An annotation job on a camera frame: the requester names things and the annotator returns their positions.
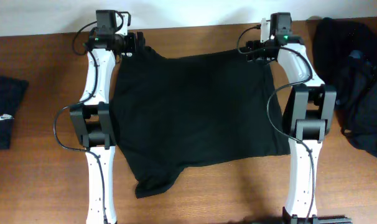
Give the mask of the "black t-shirt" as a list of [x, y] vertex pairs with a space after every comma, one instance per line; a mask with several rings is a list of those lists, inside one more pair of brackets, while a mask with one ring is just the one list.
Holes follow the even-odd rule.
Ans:
[[122, 60], [110, 114], [137, 198], [169, 190], [187, 167], [289, 153], [267, 65], [236, 50]]

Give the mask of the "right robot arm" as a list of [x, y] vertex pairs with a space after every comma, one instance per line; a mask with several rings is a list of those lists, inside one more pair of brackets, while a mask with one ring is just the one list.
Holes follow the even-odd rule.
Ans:
[[317, 75], [307, 57], [304, 41], [292, 32], [288, 12], [271, 14], [256, 25], [259, 40], [247, 42], [247, 59], [276, 61], [284, 70], [291, 93], [276, 131], [288, 139], [291, 153], [289, 193], [282, 223], [351, 223], [344, 215], [317, 214], [315, 186], [323, 141], [330, 131], [337, 92]]

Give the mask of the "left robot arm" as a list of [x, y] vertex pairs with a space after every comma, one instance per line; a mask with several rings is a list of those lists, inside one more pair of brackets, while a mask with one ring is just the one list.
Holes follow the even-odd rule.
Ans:
[[116, 139], [109, 93], [117, 58], [136, 53], [136, 35], [128, 31], [128, 11], [97, 10], [95, 24], [84, 44], [88, 58], [85, 88], [79, 102], [70, 108], [70, 119], [88, 164], [86, 222], [117, 223], [113, 202]]

